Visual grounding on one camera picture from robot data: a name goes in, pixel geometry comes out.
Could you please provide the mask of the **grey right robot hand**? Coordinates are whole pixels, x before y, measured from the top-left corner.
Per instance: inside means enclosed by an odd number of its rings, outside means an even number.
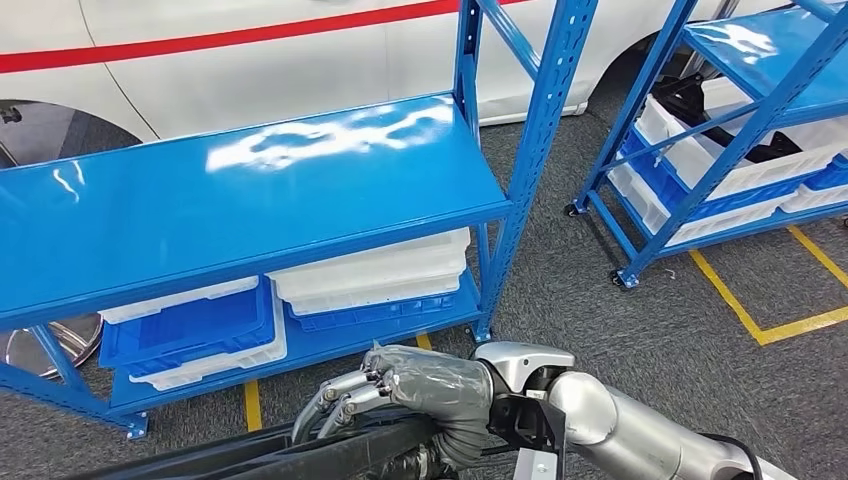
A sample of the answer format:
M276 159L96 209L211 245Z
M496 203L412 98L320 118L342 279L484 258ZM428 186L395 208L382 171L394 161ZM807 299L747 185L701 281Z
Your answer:
M492 376L478 361L375 344L358 369L320 385L296 418L292 440L305 441L322 417L327 420L320 438L335 434L358 414L393 404L435 420L441 446L475 456L487 435L492 400Z

